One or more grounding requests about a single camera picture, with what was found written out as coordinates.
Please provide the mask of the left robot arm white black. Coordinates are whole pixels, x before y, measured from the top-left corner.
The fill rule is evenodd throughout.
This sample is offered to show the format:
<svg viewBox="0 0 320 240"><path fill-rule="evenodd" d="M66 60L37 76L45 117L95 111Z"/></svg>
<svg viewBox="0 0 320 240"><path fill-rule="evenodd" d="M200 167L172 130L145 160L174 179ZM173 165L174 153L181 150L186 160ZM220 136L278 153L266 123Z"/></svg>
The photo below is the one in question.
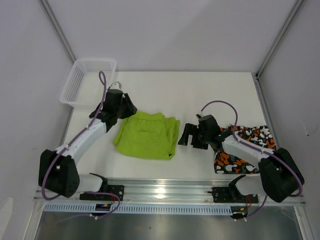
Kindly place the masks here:
<svg viewBox="0 0 320 240"><path fill-rule="evenodd" d="M91 192L97 200L108 196L107 179L95 173L80 174L78 162L87 150L104 136L119 119L136 114L129 95L119 89L106 92L104 101L89 115L86 126L67 144L46 149L40 156L38 185L45 200L46 191L70 198L75 193Z"/></svg>

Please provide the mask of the green shorts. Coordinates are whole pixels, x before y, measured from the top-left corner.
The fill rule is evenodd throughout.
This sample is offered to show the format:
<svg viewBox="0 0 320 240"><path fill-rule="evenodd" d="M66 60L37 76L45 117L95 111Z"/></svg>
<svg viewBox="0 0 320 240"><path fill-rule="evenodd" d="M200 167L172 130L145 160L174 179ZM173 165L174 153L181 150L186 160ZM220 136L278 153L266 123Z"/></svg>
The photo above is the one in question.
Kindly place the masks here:
<svg viewBox="0 0 320 240"><path fill-rule="evenodd" d="M124 119L113 140L122 155L148 160L171 160L176 154L181 121L161 112L137 111Z"/></svg>

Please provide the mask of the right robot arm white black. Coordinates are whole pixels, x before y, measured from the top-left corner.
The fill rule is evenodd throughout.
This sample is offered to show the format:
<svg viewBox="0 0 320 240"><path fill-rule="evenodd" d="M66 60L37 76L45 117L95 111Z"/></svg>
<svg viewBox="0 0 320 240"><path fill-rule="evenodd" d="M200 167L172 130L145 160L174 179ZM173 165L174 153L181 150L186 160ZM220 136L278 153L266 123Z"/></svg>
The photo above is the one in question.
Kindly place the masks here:
<svg viewBox="0 0 320 240"><path fill-rule="evenodd" d="M264 148L237 137L233 131L221 131L212 115L199 117L197 125L187 123L178 144L188 145L189 137L193 148L211 147L215 152L238 157L258 169L258 175L241 175L229 184L228 196L232 201L239 202L247 195L266 195L281 203L287 197L302 194L305 180L286 149Z"/></svg>

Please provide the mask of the orange camouflage shorts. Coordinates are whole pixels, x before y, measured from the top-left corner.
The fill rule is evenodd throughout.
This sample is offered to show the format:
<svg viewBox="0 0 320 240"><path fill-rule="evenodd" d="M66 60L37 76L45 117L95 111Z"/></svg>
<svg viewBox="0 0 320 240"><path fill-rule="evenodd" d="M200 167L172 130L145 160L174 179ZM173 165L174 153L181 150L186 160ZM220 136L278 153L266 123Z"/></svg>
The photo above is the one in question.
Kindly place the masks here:
<svg viewBox="0 0 320 240"><path fill-rule="evenodd" d="M276 150L275 140L266 125L246 127L236 126L235 134L241 139L263 148ZM245 160L217 151L214 159L214 172L226 175L258 174L259 170Z"/></svg>

